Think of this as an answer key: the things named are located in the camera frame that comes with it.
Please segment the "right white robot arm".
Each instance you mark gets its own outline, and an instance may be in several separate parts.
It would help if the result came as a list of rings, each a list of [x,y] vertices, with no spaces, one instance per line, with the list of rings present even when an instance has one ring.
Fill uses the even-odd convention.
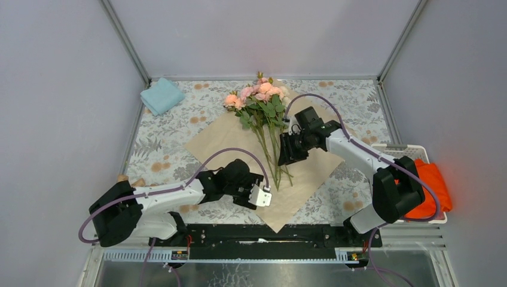
[[[392,224],[425,200],[415,162],[407,156],[395,158],[348,134],[338,121],[324,122],[314,108],[294,116],[283,116],[289,130],[280,135],[280,166],[306,160],[313,148],[342,158],[369,180],[372,202],[344,222],[344,241],[358,246],[366,233]]]

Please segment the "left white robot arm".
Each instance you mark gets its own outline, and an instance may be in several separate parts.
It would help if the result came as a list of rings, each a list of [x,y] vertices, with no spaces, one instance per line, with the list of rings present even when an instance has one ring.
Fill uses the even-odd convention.
[[[177,207],[218,201],[223,196],[231,196],[234,204],[248,209],[267,207],[272,195],[263,180],[263,175],[236,159],[175,184],[135,188],[128,181],[117,182],[89,212],[103,248],[144,237],[156,246],[179,246],[187,243],[189,232]]]

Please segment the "pile of fake flowers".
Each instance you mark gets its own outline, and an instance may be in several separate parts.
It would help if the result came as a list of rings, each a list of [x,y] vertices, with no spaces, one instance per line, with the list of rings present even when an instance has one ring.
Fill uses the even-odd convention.
[[[268,168],[276,188],[285,176],[292,183],[292,175],[285,167],[278,165],[281,155],[279,135],[287,128],[283,122],[289,101],[285,88],[274,85],[272,77],[265,77],[258,71],[257,81],[240,91],[231,91],[224,99],[224,108],[233,112],[244,129],[251,130],[261,145],[268,161]]]

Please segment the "peach wrapping paper sheet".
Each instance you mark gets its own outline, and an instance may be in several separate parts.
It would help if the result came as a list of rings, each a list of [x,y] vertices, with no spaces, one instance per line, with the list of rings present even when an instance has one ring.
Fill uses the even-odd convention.
[[[254,132],[243,129],[240,121],[222,106],[226,94],[246,86],[245,81],[189,81],[180,86],[190,97],[188,115],[195,116],[200,111],[204,118],[203,128],[185,144],[188,152],[207,169],[241,159],[251,172],[261,173],[263,167],[268,173],[273,172]],[[252,210],[234,204],[230,196],[223,196],[218,201],[179,210],[189,224],[262,224],[279,231],[341,163],[336,155],[311,150],[308,159],[287,167],[291,179],[283,178],[277,184],[272,176],[268,178],[272,198],[267,207]]]

